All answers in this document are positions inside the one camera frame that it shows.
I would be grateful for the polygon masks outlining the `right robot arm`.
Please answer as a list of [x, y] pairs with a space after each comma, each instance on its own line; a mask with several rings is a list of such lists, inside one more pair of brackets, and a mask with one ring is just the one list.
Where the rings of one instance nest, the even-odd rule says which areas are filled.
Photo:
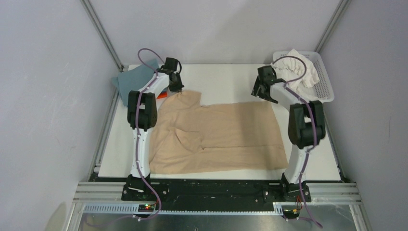
[[280, 104], [289, 112], [288, 137], [292, 144], [289, 165], [282, 174], [280, 196], [291, 201], [303, 190], [303, 176], [310, 152], [326, 136], [323, 105], [321, 101], [307, 101], [278, 79], [270, 66], [257, 69], [251, 95]]

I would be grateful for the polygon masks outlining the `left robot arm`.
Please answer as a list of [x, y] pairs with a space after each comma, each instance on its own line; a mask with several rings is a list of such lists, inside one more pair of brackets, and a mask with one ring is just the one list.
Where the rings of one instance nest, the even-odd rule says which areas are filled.
[[181, 70], [179, 60], [167, 57], [165, 63], [154, 70], [151, 80], [128, 94], [127, 121], [132, 128], [134, 154], [126, 186], [140, 200], [147, 200], [152, 194], [152, 188], [146, 182], [150, 176], [150, 136], [158, 119], [156, 99], [165, 89], [170, 92], [182, 91]]

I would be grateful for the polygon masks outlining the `beige t shirt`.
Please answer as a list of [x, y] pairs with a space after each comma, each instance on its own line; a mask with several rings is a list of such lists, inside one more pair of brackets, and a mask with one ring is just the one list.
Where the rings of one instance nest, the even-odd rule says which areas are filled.
[[190, 174], [288, 166], [270, 102], [202, 105], [201, 93], [184, 91], [159, 107], [149, 150], [156, 174]]

